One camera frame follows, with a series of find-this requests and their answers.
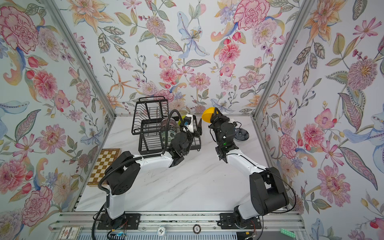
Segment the yellow bowl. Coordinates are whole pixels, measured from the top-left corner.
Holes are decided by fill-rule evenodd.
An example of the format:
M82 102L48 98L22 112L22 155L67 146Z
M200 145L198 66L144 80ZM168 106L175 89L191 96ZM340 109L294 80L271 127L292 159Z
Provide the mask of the yellow bowl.
M215 108L211 107L206 109L202 114L202 120L206 123L211 123L211 117L215 113Z

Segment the dark blue grey bowl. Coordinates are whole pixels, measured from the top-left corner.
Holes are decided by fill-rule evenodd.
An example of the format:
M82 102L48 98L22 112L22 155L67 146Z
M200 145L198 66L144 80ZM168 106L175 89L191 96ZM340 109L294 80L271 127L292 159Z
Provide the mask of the dark blue grey bowl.
M235 129L235 140L244 142L249 139L249 132L243 128Z

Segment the pink striped bowl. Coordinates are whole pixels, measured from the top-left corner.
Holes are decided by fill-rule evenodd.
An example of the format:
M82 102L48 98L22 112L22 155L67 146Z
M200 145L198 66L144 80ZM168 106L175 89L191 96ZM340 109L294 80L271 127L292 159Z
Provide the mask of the pink striped bowl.
M167 129L170 125L178 127L178 123L173 118L170 118L169 120L168 118L164 118L161 122L161 130Z

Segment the black wire dish rack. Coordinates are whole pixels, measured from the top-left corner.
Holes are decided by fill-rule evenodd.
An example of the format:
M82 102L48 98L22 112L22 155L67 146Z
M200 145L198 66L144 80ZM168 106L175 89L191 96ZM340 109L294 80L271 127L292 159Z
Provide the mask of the black wire dish rack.
M165 97L143 97L136 102L132 134L138 135L138 151L142 155L157 154L163 151L161 122L169 116L169 104ZM176 113L172 117L177 123L179 117Z

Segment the lime green bowl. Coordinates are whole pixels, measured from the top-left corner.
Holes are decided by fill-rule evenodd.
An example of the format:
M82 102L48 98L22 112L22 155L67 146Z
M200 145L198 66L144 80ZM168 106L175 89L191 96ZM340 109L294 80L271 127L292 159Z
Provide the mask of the lime green bowl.
M185 116L182 116L182 117L179 119L179 122L178 122L179 125L181 125L182 122L184 122L184 118L185 118Z

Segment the black white patterned bowl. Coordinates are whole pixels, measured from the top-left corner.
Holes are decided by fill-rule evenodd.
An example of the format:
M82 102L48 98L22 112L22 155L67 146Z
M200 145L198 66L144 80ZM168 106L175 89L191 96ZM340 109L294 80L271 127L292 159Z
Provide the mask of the black white patterned bowl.
M167 133L168 135L176 135L177 133L177 127L173 126L173 125L170 125L168 128L167 128Z

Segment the green leaf pattern bowl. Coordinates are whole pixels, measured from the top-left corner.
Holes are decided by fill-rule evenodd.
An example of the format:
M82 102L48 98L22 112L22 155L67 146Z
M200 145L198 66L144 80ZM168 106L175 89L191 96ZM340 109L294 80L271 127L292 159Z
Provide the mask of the green leaf pattern bowl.
M161 136L162 136L162 143L164 144L165 142L167 142L168 146L171 145L172 140L175 138L175 135L168 135L168 133L166 132L161 132Z

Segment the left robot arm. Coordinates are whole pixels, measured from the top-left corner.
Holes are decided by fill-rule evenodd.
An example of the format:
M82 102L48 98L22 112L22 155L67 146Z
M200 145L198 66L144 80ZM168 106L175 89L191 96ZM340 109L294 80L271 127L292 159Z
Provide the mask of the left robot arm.
M189 154L195 138L203 133L202 122L197 121L194 115L186 115L180 118L176 134L169 141L171 119L169 117L159 129L161 153L143 156L125 151L107 168L99 181L98 188L107 194L104 208L111 220L118 219L125 213L125 194L141 170L177 166Z

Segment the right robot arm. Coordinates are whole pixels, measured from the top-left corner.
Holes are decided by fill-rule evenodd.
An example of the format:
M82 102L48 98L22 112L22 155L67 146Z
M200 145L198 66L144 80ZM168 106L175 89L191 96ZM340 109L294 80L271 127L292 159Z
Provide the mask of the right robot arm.
M250 180L250 200L234 208L236 221L243 223L286 207L289 197L279 171L256 163L240 150L234 142L235 122L215 108L210 123L219 159L235 167Z

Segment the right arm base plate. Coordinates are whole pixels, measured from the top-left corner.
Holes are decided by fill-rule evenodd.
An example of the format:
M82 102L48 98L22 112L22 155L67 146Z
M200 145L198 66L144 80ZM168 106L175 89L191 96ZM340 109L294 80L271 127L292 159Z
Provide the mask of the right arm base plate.
M259 217L253 217L244 220L240 215L235 213L220 213L220 219L217 225L222 230L259 230L262 228Z

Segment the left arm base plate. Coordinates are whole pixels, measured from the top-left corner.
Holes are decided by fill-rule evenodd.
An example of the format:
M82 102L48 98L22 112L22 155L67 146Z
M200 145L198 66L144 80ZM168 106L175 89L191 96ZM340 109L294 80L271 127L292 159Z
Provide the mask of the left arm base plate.
M108 214L102 214L97 225L97 230L137 230L141 214L124 213L112 220Z

